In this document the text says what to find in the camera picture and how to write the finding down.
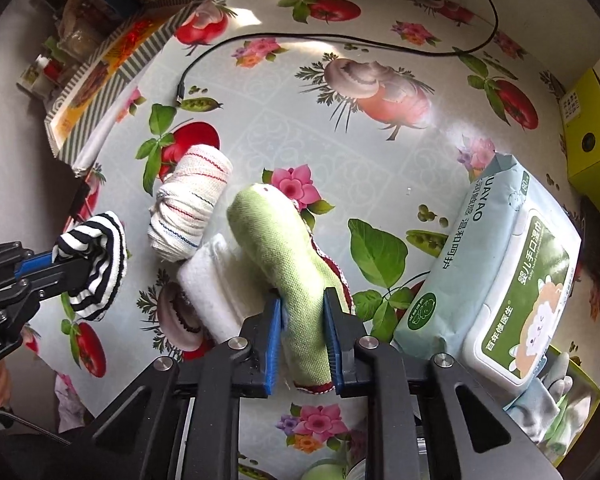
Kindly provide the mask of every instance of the floral tablecloth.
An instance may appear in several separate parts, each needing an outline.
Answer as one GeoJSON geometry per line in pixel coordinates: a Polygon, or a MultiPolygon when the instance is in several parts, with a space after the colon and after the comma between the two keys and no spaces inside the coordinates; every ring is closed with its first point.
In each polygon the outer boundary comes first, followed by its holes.
{"type": "MultiPolygon", "coordinates": [[[[336,32],[446,51],[471,48],[490,30],[447,0],[205,4],[139,82],[87,177],[84,205],[74,211],[80,220],[113,209],[125,223],[128,275],[114,306],[101,322],[88,323],[58,298],[45,301],[31,321],[30,345],[71,377],[95,414],[158,355],[203,352],[206,344],[178,348],[170,341],[195,320],[182,314],[176,268],[158,260],[146,236],[151,193],[193,143],[219,146],[234,165],[205,238],[232,238],[225,210],[239,189],[253,182],[279,187],[298,200],[316,241],[348,279],[358,311],[382,338],[390,338],[410,300],[405,291],[416,290],[440,254],[494,150],[513,153],[579,222],[561,142],[561,85],[503,31],[473,56],[445,59],[276,37],[336,32]],[[176,110],[180,75],[206,44],[251,32],[270,36],[231,42],[205,57],[187,76],[188,100],[176,110]],[[364,262],[350,250],[354,238],[371,253],[375,244],[391,249],[378,256],[386,269],[381,282],[361,272],[364,262]],[[160,309],[168,314],[161,319],[176,321],[158,323],[160,309]]],[[[553,344],[600,384],[600,289],[585,271],[553,344]]],[[[298,478],[317,460],[355,452],[363,407],[361,399],[296,392],[282,374],[273,398],[242,402],[241,474],[298,478]]]]}

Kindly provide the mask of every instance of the light blue package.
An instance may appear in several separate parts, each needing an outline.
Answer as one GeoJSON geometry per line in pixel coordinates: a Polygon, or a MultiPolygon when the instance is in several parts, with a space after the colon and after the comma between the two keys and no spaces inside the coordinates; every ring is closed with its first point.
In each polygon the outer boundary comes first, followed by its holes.
{"type": "Polygon", "coordinates": [[[449,353],[519,394],[562,314],[580,237],[551,194],[500,153],[451,232],[394,343],[424,359],[449,353]]]}

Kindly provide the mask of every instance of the bolt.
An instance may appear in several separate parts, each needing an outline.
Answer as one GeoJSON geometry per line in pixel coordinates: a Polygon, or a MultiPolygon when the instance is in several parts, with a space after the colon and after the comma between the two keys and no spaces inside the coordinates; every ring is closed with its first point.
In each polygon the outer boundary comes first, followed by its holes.
{"type": "Polygon", "coordinates": [[[440,368],[449,368],[456,361],[449,354],[440,353],[433,356],[433,362],[440,368]]]}
{"type": "Polygon", "coordinates": [[[159,372],[165,372],[173,366],[173,359],[167,356],[158,357],[154,361],[154,368],[159,372]]]}
{"type": "Polygon", "coordinates": [[[374,348],[378,348],[379,342],[378,339],[372,335],[365,335],[358,339],[358,344],[362,346],[362,348],[373,350],[374,348]]]}
{"type": "Polygon", "coordinates": [[[229,348],[231,350],[242,350],[243,348],[247,348],[249,342],[243,337],[232,337],[229,339],[229,348]]]}

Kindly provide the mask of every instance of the yellow-green box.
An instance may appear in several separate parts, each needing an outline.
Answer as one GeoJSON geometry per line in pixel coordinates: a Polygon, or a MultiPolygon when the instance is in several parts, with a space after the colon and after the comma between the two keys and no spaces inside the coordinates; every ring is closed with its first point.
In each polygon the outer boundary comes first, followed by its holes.
{"type": "Polygon", "coordinates": [[[600,211],[600,61],[560,99],[569,182],[600,211]]]}

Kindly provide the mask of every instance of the light green sock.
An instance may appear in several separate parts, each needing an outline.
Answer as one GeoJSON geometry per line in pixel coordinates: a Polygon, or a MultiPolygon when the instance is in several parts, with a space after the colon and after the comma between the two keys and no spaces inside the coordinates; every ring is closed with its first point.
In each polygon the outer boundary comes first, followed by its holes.
{"type": "Polygon", "coordinates": [[[348,312],[340,278],[312,247],[294,204],[275,187],[254,184],[243,189],[226,215],[236,241],[283,300],[288,317],[282,345],[296,386],[330,383],[322,337],[322,296],[326,287],[334,286],[342,309],[348,312]]]}

